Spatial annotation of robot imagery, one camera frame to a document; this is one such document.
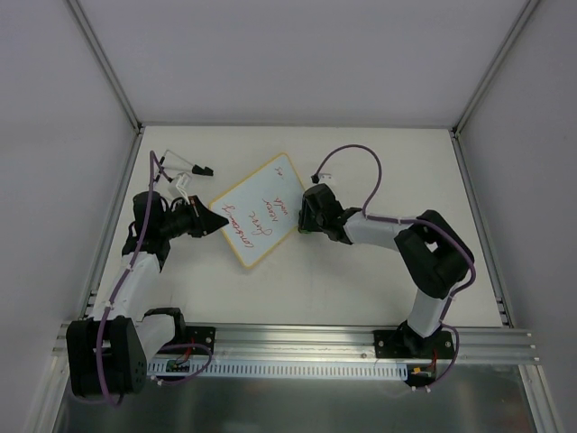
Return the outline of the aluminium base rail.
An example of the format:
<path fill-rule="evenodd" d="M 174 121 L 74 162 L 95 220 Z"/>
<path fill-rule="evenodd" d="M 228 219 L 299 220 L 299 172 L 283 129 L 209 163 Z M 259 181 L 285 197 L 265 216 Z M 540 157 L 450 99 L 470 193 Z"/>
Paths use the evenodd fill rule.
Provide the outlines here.
<path fill-rule="evenodd" d="M 208 347 L 218 361 L 357 362 L 424 364 L 540 363 L 532 334 L 508 327 L 444 326 L 436 340 L 411 353 L 395 327 L 190 324 L 179 343 Z"/>

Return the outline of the aluminium frame post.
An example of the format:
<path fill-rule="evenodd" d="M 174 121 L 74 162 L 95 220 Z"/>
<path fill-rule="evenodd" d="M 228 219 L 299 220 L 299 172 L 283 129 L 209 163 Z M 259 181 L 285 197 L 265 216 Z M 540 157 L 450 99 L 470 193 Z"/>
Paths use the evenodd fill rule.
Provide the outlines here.
<path fill-rule="evenodd" d="M 142 122 L 136 111 L 133 108 L 132 103 L 127 96 L 124 87 L 114 71 L 114 67 L 105 52 L 105 48 L 101 43 L 94 26 L 90 22 L 90 19 L 85 11 L 85 8 L 78 0 L 64 0 L 64 4 L 69 10 L 72 19 L 74 20 L 76 26 L 79 29 L 84 41 L 86 42 L 91 55 L 96 61 L 97 66 L 101 70 L 105 81 L 111 88 L 114 97 L 121 107 L 126 120 L 128 121 L 131 128 L 138 134 L 142 129 Z"/>
<path fill-rule="evenodd" d="M 517 40 L 527 27 L 530 19 L 533 17 L 536 9 L 541 3 L 541 0 L 528 0 L 523 3 L 503 41 L 500 43 L 497 51 L 491 59 L 489 66 L 484 71 L 481 80 L 474 89 L 472 96 L 469 98 L 460 117 L 453 126 L 452 133 L 455 137 L 458 137 L 462 133 L 470 118 L 473 116 L 477 106 L 489 91 L 493 80 L 497 77 L 505 60 L 508 58 L 508 55 L 517 43 Z"/>

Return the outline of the left aluminium frame post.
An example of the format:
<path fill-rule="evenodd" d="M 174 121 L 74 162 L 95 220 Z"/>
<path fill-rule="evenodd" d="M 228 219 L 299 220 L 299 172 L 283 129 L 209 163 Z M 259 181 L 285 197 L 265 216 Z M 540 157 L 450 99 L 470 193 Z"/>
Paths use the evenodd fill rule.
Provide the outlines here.
<path fill-rule="evenodd" d="M 133 108 L 132 103 L 127 96 L 124 87 L 114 71 L 114 67 L 105 52 L 105 48 L 101 43 L 94 26 L 90 22 L 90 19 L 85 11 L 85 8 L 78 0 L 64 0 L 64 4 L 69 10 L 72 19 L 74 20 L 76 26 L 79 29 L 84 41 L 86 42 L 91 55 L 96 61 L 97 66 L 101 70 L 105 81 L 111 88 L 114 97 L 121 107 L 126 120 L 128 121 L 131 128 L 138 134 L 142 129 L 142 122 L 136 111 Z"/>

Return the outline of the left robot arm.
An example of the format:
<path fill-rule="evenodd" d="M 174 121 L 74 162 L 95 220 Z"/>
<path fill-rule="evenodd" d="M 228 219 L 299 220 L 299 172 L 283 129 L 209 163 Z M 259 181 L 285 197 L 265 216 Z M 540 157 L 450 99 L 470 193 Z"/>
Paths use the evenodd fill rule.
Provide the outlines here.
<path fill-rule="evenodd" d="M 228 219 L 198 197 L 168 202 L 156 191 L 133 197 L 133 221 L 121 254 L 121 270 L 107 298 L 87 318 L 70 323 L 66 333 L 69 382 L 80 399 L 119 405 L 140 392 L 148 363 L 159 352 L 211 355 L 187 330 L 182 311 L 147 307 L 146 295 L 160 286 L 172 240 L 202 238 L 227 226 Z"/>

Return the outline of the yellow-framed small whiteboard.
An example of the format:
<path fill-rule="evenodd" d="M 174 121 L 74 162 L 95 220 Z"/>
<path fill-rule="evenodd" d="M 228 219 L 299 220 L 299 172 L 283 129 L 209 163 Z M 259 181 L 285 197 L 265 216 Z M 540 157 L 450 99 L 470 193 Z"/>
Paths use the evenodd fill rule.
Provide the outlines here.
<path fill-rule="evenodd" d="M 228 220 L 222 232 L 244 268 L 254 267 L 296 230 L 303 192 L 282 152 L 210 203 L 211 211 Z"/>

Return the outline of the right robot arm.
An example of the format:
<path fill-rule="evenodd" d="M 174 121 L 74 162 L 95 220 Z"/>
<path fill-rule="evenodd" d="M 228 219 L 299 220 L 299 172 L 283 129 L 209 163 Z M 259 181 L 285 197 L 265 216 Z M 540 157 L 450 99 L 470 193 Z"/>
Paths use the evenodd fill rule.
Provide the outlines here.
<path fill-rule="evenodd" d="M 417 287 L 408 319 L 385 346 L 412 357 L 433 352 L 454 296 L 476 279 L 474 255 L 434 210 L 420 216 L 368 215 L 364 208 L 343 208 L 325 184 L 307 189 L 298 214 L 298 231 L 323 233 L 340 244 L 368 244 L 400 254 Z"/>

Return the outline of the right aluminium frame post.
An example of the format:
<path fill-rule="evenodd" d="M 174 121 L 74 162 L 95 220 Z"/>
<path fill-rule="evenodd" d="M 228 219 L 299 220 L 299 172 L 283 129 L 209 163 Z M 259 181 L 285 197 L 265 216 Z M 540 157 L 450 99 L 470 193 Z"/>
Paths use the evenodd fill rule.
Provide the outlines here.
<path fill-rule="evenodd" d="M 489 91 L 493 80 L 497 77 L 505 60 L 508 58 L 508 55 L 517 43 L 517 40 L 527 27 L 530 19 L 533 17 L 536 9 L 541 3 L 541 0 L 528 0 L 523 3 L 503 41 L 500 43 L 497 51 L 491 59 L 489 66 L 484 71 L 481 80 L 474 89 L 472 96 L 469 98 L 460 117 L 453 126 L 452 133 L 455 137 L 458 137 L 462 133 L 470 118 L 473 116 L 477 106 Z"/>

